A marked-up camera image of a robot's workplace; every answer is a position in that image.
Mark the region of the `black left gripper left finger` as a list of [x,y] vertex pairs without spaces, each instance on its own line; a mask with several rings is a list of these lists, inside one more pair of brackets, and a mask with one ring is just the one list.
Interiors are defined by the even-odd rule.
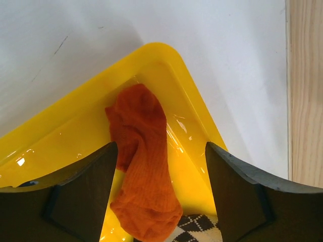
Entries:
[[1,241],[99,241],[117,156],[111,142],[57,171],[1,188]]

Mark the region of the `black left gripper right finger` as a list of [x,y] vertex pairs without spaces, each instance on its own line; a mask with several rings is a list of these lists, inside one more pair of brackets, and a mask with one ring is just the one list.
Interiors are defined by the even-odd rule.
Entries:
[[208,142],[205,158],[224,241],[322,241],[322,189],[257,168]]

